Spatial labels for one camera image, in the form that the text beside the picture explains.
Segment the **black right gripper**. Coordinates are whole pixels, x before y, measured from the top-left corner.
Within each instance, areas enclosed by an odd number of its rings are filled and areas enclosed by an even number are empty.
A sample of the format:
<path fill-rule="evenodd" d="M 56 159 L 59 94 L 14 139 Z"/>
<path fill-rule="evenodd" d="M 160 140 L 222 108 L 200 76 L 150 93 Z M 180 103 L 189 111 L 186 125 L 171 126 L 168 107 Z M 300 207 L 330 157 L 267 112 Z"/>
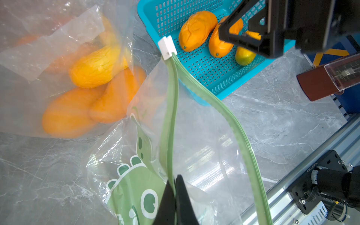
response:
<path fill-rule="evenodd" d="M 277 58 L 283 54 L 285 39 L 295 40 L 302 53 L 316 53 L 360 32 L 359 1 L 265 1 L 247 21 L 247 30 L 259 33 L 260 40 L 231 33 L 232 26 L 257 3 L 241 1 L 220 25 L 220 40 Z"/>

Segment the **green printed zip bag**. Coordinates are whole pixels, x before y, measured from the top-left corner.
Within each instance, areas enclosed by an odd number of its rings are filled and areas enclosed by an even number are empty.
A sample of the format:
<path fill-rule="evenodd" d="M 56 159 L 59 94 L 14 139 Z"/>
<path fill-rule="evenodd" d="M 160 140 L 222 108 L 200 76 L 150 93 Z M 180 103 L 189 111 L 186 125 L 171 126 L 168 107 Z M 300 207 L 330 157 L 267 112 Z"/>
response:
<path fill-rule="evenodd" d="M 86 181 L 119 225 L 152 225 L 180 174 L 200 225 L 272 224 L 260 169 L 231 110 L 181 64 L 171 36 L 127 115 L 90 150 Z"/>

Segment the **orange mango top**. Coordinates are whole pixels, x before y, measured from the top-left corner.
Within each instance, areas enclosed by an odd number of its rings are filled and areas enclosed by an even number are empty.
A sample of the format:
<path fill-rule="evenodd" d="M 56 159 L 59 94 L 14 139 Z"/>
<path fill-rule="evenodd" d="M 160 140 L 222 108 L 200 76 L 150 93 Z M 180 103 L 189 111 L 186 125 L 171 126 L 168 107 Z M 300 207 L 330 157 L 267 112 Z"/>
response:
<path fill-rule="evenodd" d="M 200 11 L 183 24 L 179 33 L 179 44 L 186 52 L 199 48 L 218 24 L 217 17 L 210 11 Z"/>

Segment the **small yellow mango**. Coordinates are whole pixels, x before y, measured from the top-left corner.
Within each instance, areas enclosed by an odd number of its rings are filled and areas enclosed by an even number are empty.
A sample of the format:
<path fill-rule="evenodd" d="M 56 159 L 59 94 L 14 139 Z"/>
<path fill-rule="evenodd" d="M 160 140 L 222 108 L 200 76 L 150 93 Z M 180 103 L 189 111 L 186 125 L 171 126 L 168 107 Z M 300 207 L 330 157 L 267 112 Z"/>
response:
<path fill-rule="evenodd" d="M 260 40 L 261 39 L 261 35 L 257 32 L 252 32 L 252 31 L 246 31 L 245 34 L 247 36 L 250 36 L 256 40 Z M 237 51 L 236 51 L 236 55 L 235 55 L 235 60 L 236 62 L 241 65 L 241 66 L 246 66 L 248 64 L 250 64 L 254 58 L 256 57 L 256 53 L 247 50 L 245 48 L 242 47 L 237 47 Z"/>

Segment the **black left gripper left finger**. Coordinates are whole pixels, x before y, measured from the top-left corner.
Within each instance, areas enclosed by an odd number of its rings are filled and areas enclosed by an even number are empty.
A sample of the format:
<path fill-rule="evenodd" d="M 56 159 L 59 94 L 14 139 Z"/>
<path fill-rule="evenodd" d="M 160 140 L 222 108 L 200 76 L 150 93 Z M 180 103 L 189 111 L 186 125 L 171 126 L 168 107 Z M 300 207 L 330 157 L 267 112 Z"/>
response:
<path fill-rule="evenodd" d="M 153 225 L 175 225 L 175 206 L 173 189 L 169 181 L 167 181 Z"/>

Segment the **blue zipper clear bag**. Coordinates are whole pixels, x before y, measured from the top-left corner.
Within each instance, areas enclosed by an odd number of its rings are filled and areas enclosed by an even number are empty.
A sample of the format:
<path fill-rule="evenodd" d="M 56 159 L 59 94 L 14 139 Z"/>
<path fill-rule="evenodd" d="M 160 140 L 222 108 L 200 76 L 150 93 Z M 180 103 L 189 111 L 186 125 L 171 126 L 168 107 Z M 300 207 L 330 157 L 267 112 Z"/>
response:
<path fill-rule="evenodd" d="M 133 53 L 136 1 L 1 1 L 1 132 L 52 137 L 43 130 L 49 104 L 77 88 L 69 69 L 105 46 Z M 99 123 L 81 137 L 113 123 Z"/>

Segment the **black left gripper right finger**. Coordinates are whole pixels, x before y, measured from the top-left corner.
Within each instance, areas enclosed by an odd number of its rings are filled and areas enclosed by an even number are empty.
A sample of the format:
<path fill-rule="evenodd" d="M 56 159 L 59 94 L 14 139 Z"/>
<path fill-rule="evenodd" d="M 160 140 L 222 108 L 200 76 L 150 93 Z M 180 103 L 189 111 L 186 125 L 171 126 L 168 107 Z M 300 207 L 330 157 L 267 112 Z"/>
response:
<path fill-rule="evenodd" d="M 199 225 L 183 177 L 179 174 L 175 181 L 176 225 Z"/>

